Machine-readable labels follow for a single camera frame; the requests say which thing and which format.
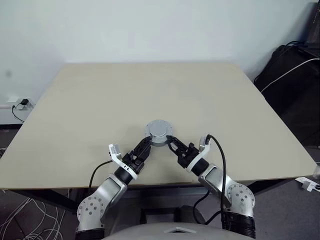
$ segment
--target white wall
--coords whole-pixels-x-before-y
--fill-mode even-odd
[[[65,62],[228,61],[252,79],[315,2],[0,0],[0,124],[19,123],[8,97],[37,101]]]

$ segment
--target round metal object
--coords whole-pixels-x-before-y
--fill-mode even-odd
[[[144,129],[146,137],[152,136],[151,144],[162,147],[167,144],[167,136],[172,136],[172,126],[164,120],[154,120],[149,122]]]

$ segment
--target floor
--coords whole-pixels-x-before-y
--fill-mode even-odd
[[[0,148],[7,147],[16,133],[16,130],[0,130]],[[308,151],[317,162],[320,162],[320,150],[308,149]],[[59,192],[64,195],[68,194],[67,189],[61,189]],[[158,191],[157,194],[143,195],[143,197],[136,197],[139,195],[138,192],[130,192],[130,194],[126,195],[126,198],[121,199],[108,212],[104,220],[104,223],[108,226],[106,232],[113,233],[137,224],[140,208],[192,206],[205,192],[204,188],[191,189],[189,191],[163,190]],[[3,192],[0,190],[0,231],[1,224],[25,199],[26,197],[12,191]],[[41,202],[35,202],[40,208],[44,209],[44,205]],[[198,205],[198,210],[205,219],[208,219],[219,209],[219,205],[220,201],[217,196],[210,195]],[[56,217],[57,211],[60,221],[64,211],[46,204],[46,212],[49,215]],[[320,193],[315,191],[307,192],[301,189],[301,184],[296,181],[290,181],[256,195],[254,215],[256,238],[259,240],[320,240]],[[0,240],[22,240],[24,236],[39,225],[43,217],[44,214],[31,201],[12,219],[4,237],[2,234],[4,228],[2,229]],[[147,220],[153,223],[168,221],[170,217],[169,215],[157,215],[151,216]],[[33,235],[33,238],[43,230],[52,229],[54,223],[54,219],[46,216],[43,223],[35,230],[36,234]],[[63,239],[74,239],[77,224],[76,215],[66,212],[60,227]],[[217,217],[210,225],[220,228],[220,219]],[[46,239],[49,233],[49,230],[45,231],[41,236]],[[55,232],[52,232],[48,240],[52,240],[54,235]]]

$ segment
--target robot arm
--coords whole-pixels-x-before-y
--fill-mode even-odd
[[[76,240],[100,240],[105,237],[105,227],[101,219],[126,192],[130,181],[137,179],[150,154],[151,140],[151,137],[144,138],[123,158],[116,144],[109,145],[109,154],[119,168],[80,203],[77,210],[79,225],[76,228]]]
[[[188,146],[173,136],[167,136],[168,146],[178,157],[178,163],[198,176],[198,180],[210,191],[218,194],[223,192],[223,170],[214,164],[209,164],[204,157],[210,150],[211,139],[201,138],[199,149],[193,143]],[[243,184],[233,181],[229,176],[225,178],[223,203],[227,208],[223,214],[224,229],[256,238],[256,228],[253,208],[255,197],[251,190]]]

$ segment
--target beige tabletop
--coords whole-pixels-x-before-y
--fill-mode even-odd
[[[95,167],[162,119],[196,146],[215,136],[235,181],[312,175],[316,164],[239,67],[229,63],[66,64],[0,160],[0,188],[87,187]],[[222,166],[212,144],[206,160]],[[103,182],[117,165],[95,175]],[[152,147],[132,185],[197,183],[164,147]]]

